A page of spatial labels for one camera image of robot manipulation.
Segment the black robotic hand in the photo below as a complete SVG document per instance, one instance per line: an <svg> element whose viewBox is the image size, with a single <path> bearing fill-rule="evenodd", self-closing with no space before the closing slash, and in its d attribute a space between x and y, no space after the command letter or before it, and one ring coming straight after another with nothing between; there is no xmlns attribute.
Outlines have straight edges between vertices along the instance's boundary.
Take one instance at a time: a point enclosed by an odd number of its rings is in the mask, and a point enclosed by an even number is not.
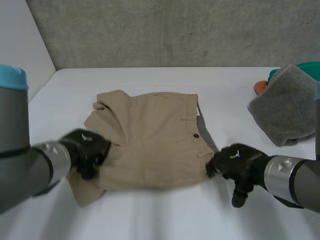
<svg viewBox="0 0 320 240"><path fill-rule="evenodd" d="M104 162L111 147L111 143L102 136L84 129L70 132L59 142L70 154L71 167L76 167L84 180L97 176L98 167Z"/></svg>
<svg viewBox="0 0 320 240"><path fill-rule="evenodd" d="M270 157L264 152L236 143L217 152L207 163L206 171L210 178L222 174L225 179L234 180L232 205L240 208L245 204L254 185L266 188L263 171L269 160Z"/></svg>

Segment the blue cap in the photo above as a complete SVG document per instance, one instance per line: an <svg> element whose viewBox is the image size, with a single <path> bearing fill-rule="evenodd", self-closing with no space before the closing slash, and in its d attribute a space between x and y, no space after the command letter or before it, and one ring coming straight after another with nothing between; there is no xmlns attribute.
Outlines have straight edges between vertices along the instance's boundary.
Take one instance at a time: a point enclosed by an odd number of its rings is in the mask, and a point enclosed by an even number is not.
<svg viewBox="0 0 320 240"><path fill-rule="evenodd" d="M0 64L0 88L27 91L26 72L18 67Z"/></svg>

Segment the beige garment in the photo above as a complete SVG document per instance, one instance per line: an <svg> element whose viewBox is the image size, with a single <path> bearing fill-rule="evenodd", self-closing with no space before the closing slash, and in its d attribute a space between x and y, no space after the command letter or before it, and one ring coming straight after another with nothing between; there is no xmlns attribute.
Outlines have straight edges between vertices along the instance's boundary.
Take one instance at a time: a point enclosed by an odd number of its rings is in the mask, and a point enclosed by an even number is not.
<svg viewBox="0 0 320 240"><path fill-rule="evenodd" d="M99 94L84 125L112 144L96 179L70 171L78 204L90 204L105 190L171 189L207 180L214 151L199 134L197 102L196 94L175 92Z"/></svg>

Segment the gray towel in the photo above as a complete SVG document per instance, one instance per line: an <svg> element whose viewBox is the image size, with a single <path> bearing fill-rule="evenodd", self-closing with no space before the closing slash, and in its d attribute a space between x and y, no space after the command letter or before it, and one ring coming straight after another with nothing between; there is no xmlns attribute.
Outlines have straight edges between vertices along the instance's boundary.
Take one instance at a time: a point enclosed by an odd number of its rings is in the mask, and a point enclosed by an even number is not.
<svg viewBox="0 0 320 240"><path fill-rule="evenodd" d="M287 65L249 103L255 122L276 146L292 146L314 136L316 85L300 68Z"/></svg>

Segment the white tabletop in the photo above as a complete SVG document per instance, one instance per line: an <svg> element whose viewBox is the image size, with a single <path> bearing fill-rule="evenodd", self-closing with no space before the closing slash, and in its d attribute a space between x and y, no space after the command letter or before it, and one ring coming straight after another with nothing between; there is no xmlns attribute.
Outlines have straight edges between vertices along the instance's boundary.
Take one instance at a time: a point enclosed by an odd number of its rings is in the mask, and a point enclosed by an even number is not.
<svg viewBox="0 0 320 240"><path fill-rule="evenodd" d="M56 72L29 104L31 144L83 128L96 95L117 89L198 94L217 147L244 143L269 155L315 157L314 139L276 147L247 110L253 86L273 67L87 68ZM6 240L301 240L319 239L319 215L287 208L255 187L244 207L233 208L234 184L214 182L171 191L121 191L79 208L66 179L48 195L0 216Z"/></svg>

